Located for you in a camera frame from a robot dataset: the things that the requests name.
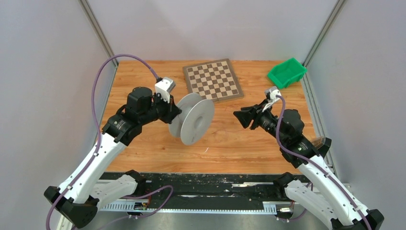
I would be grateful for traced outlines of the grey cable spool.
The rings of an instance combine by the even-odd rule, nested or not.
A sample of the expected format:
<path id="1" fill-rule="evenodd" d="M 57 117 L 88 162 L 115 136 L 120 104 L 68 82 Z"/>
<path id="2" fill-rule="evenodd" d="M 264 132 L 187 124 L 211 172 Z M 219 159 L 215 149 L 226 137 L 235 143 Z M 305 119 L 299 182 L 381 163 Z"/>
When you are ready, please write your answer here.
<path id="1" fill-rule="evenodd" d="M 189 93 L 178 103 L 181 113 L 169 125 L 173 137 L 180 138 L 184 145 L 199 141 L 210 127 L 214 117 L 214 102 L 203 99 L 197 93 Z"/>

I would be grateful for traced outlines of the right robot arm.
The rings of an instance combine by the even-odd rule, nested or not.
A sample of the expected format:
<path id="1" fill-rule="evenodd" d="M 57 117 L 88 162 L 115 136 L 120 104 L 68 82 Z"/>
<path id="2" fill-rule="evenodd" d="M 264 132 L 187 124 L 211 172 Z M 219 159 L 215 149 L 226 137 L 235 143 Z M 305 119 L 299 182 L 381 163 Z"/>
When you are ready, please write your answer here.
<path id="1" fill-rule="evenodd" d="M 330 230 L 378 230 L 384 216 L 359 201 L 334 175 L 324 161 L 331 139 L 319 144 L 303 135 L 304 123 L 295 109 L 283 108 L 281 117 L 266 108 L 266 100 L 234 111 L 243 128 L 258 127 L 275 137 L 283 157 L 298 169 L 319 191 L 311 191 L 291 173 L 274 180 L 273 193 L 279 200 L 287 198 L 300 203 Z"/>

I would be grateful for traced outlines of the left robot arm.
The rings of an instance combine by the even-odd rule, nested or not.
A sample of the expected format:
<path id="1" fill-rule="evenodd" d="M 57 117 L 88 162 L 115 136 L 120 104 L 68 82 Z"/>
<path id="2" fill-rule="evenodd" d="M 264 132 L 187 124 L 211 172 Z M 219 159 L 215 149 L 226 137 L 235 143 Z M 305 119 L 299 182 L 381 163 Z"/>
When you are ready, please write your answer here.
<path id="1" fill-rule="evenodd" d="M 144 125 L 156 120 L 170 124 L 181 113 L 170 92 L 159 87 L 155 92 L 147 87 L 134 88 L 127 103 L 108 119 L 79 167 L 59 186 L 46 189 L 44 196 L 52 208 L 81 229 L 107 204 L 124 196 L 142 198 L 147 191 L 146 179 L 134 170 L 108 184 L 97 187 L 96 183 L 116 156 L 141 134 Z"/>

